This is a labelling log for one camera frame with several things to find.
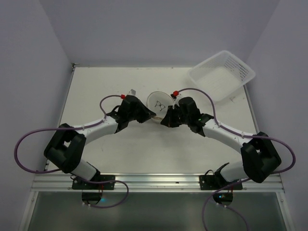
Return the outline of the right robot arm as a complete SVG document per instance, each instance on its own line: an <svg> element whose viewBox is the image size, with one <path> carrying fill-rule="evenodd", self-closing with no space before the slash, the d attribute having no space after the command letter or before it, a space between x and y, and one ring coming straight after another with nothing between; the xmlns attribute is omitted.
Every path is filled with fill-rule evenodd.
<svg viewBox="0 0 308 231"><path fill-rule="evenodd" d="M260 132L260 139L232 134L218 125L212 115L201 113L191 97L184 97L178 104L169 106L161 125L168 128L187 125L192 132L217 140L241 155L241 161L225 163L214 172L214 182L219 187L243 178L262 183L282 163L267 134Z"/></svg>

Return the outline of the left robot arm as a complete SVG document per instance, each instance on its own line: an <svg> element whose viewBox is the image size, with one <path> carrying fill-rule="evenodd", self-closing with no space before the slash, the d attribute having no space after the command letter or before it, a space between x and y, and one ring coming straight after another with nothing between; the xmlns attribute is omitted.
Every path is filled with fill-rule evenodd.
<svg viewBox="0 0 308 231"><path fill-rule="evenodd" d="M101 183L99 170L82 159L84 147L103 136L120 132L131 121L144 123L155 116L156 113L136 96L124 96L122 103L100 120L80 127L60 125L45 148L44 156L63 173L75 175L87 183Z"/></svg>

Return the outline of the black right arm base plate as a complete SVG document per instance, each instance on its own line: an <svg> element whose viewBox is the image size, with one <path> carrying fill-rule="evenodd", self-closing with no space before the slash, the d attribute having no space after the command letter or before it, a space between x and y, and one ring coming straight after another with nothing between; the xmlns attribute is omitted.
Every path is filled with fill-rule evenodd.
<svg viewBox="0 0 308 231"><path fill-rule="evenodd" d="M199 185L200 190L218 190L224 188L225 190L242 190L243 185L242 183L235 183L238 180L227 182L223 177L217 176L212 170L208 170L206 173L199 175Z"/></svg>

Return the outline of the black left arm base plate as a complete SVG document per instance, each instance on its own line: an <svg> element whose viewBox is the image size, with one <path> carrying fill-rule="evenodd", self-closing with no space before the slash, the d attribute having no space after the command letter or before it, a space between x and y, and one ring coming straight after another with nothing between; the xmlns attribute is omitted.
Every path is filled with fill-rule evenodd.
<svg viewBox="0 0 308 231"><path fill-rule="evenodd" d="M76 177L73 179L73 190L113 190L115 186L115 175L96 175L90 181Z"/></svg>

